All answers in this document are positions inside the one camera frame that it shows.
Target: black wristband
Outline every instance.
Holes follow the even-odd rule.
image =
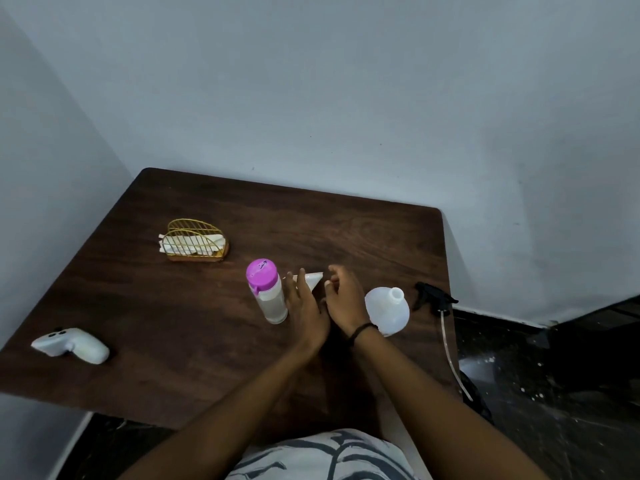
[[[356,331],[354,331],[353,334],[349,337],[349,339],[347,341],[347,345],[349,347],[353,347],[353,345],[356,342],[356,339],[358,338],[358,335],[360,334],[360,332],[363,331],[366,327],[370,327],[370,326],[375,327],[376,330],[378,329],[378,326],[374,325],[371,322],[365,323],[364,325],[360,325],[359,327],[357,327]]]

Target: bottle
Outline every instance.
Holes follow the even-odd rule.
[[[409,304],[400,288],[373,288],[364,303],[371,322],[385,337],[399,332],[409,322]]]
[[[256,259],[246,268],[246,280],[269,323],[284,322],[289,311],[284,304],[282,281],[273,261]]]

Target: white handheld device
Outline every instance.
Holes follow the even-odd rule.
[[[76,357],[88,363],[102,363],[109,357],[109,349],[106,345],[79,328],[51,332],[35,339],[31,346],[49,357],[73,352]]]

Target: black floor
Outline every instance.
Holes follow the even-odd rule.
[[[541,331],[456,313],[460,370],[552,480],[640,479],[640,301]],[[115,480],[171,431],[95,415],[58,480]]]

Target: wooden table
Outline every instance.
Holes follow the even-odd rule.
[[[230,240],[227,259],[176,263],[158,252],[158,234],[178,217],[220,227]],[[246,266],[262,257],[272,259],[281,274],[342,263],[356,272],[365,291],[398,286],[410,305],[416,281],[449,291],[437,209],[147,168],[0,352],[0,390],[181,427],[286,346],[288,321],[269,324],[244,277]],[[90,365],[30,347],[56,327],[94,334],[112,357]],[[451,317],[447,327],[457,363]],[[456,391],[439,328],[439,318],[425,306],[412,312],[392,341]],[[302,424],[348,426],[334,421],[338,410],[343,417],[364,415],[356,410],[371,403],[341,347],[332,334],[267,429],[304,434]],[[348,387],[355,387],[350,395]]]

